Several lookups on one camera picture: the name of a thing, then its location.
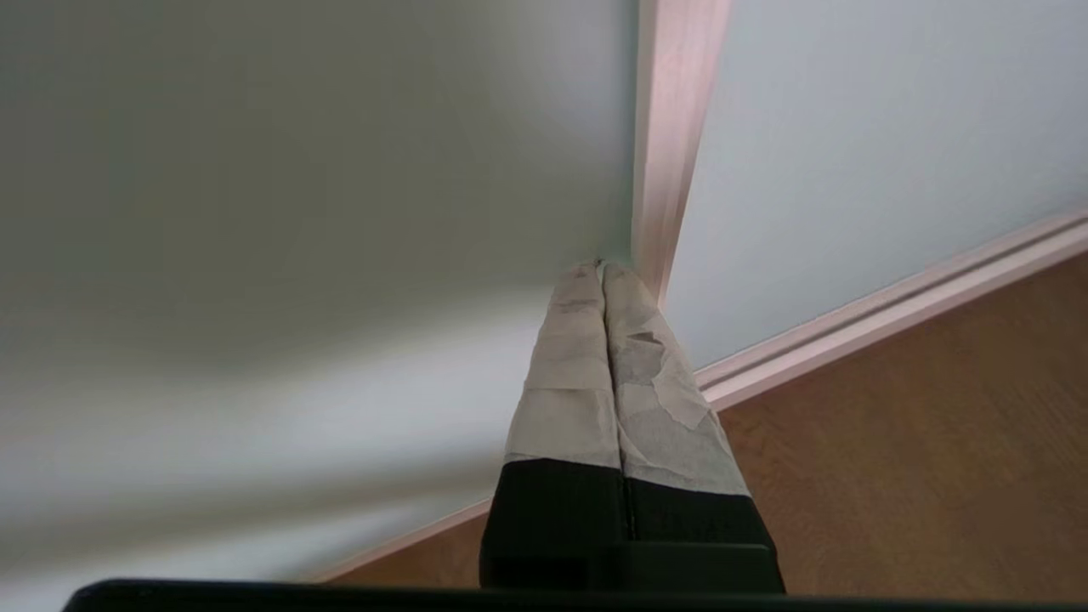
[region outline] pink trim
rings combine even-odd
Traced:
[[[728,0],[639,4],[631,254],[635,271],[660,305],[728,14]]]
[[[727,408],[985,293],[1088,250],[1088,210],[954,257],[695,372]]]
[[[446,529],[452,529],[462,523],[468,523],[469,521],[472,521],[478,516],[487,514],[487,512],[490,511],[491,511],[491,498],[487,498],[466,509],[458,510],[457,512],[448,516],[440,518],[438,521],[435,521],[434,523],[431,523],[425,527],[421,527],[419,529],[416,529],[415,531],[405,534],[404,536],[399,536],[397,538],[393,538],[392,540],[381,543],[372,549],[366,550],[350,559],[345,560],[343,563],[338,563],[335,566],[330,567],[324,572],[320,572],[318,574],[304,578],[302,582],[324,583],[337,576],[343,576],[344,574],[347,574],[353,570],[357,570],[368,563],[373,563],[374,561],[378,561],[383,556],[388,556],[412,544],[419,543],[430,538],[431,536],[436,536],[442,531],[445,531]]]

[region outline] brown floor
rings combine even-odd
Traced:
[[[722,424],[791,593],[1088,601],[1088,256]],[[482,528],[336,582],[475,586]]]

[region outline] wooden floor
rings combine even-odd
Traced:
[[[1088,601],[1088,256],[722,424],[791,593]],[[483,522],[335,582],[475,586]]]

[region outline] light blue wall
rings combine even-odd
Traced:
[[[667,304],[694,365],[1088,204],[1086,23],[734,0]]]
[[[486,495],[556,276],[626,255],[635,19],[0,4],[0,609]]]

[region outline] black object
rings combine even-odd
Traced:
[[[260,583],[107,580],[76,591],[65,612],[1066,612],[1084,605],[813,599],[782,596],[393,590]]]

